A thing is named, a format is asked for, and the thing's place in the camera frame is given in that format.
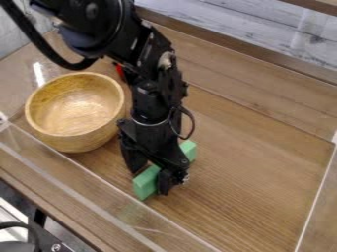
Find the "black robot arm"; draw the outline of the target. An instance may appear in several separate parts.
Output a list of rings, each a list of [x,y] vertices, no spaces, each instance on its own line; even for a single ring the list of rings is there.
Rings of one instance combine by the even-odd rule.
[[[131,93],[130,118],[118,122],[126,166],[132,173],[148,162],[159,166],[156,191],[166,195],[186,182],[190,161],[179,147],[189,84],[169,38],[140,18],[132,0],[29,0],[39,12],[60,20],[68,48],[88,59],[110,57]]]

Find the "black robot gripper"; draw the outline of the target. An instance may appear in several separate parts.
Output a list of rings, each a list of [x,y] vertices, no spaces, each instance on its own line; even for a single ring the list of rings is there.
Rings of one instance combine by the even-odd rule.
[[[170,190],[186,182],[190,161],[185,155],[179,140],[187,140],[191,134],[182,136],[182,111],[170,111],[158,123],[142,123],[132,119],[120,119],[120,147],[126,167],[138,173],[148,161],[159,166],[158,194],[169,195]]]

